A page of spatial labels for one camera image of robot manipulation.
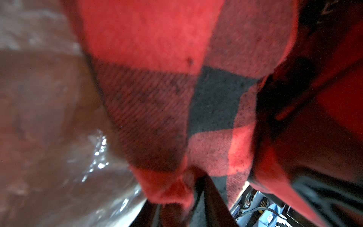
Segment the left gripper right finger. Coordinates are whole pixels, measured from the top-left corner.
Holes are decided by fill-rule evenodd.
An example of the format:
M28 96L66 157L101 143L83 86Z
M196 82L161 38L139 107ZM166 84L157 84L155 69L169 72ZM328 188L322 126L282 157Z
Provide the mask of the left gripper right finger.
M228 208L226 177L202 178L201 201L198 203L199 227L237 227Z

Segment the red black plaid shirt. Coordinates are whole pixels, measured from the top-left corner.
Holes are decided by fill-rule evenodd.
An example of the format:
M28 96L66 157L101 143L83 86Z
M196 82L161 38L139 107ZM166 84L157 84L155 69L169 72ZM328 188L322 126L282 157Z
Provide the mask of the red black plaid shirt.
M62 5L159 226L199 227L205 176L362 226L362 1Z

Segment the clear plastic vacuum bag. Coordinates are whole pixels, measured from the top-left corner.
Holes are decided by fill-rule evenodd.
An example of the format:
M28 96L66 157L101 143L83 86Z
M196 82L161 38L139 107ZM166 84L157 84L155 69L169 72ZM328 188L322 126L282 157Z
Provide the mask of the clear plastic vacuum bag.
M1 226L127 227L145 197L59 1L1 1Z

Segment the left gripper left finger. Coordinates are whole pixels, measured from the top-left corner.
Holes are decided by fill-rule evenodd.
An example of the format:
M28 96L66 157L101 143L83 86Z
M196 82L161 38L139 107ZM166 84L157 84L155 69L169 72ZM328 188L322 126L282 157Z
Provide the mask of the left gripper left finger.
M161 205L146 201L129 227L159 227Z

